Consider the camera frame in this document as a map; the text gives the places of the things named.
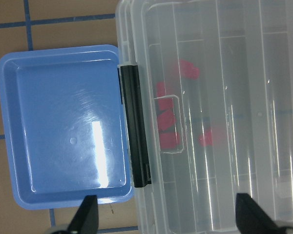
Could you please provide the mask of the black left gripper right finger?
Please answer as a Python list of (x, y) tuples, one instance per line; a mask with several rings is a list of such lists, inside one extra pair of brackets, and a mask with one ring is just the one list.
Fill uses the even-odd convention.
[(247, 193), (236, 195), (235, 222), (241, 234), (277, 234), (279, 227)]

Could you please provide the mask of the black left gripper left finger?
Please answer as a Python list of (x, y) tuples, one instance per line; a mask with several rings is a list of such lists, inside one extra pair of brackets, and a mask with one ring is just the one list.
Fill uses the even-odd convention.
[(68, 225), (69, 234), (96, 234), (99, 228), (99, 211), (96, 195), (87, 195)]

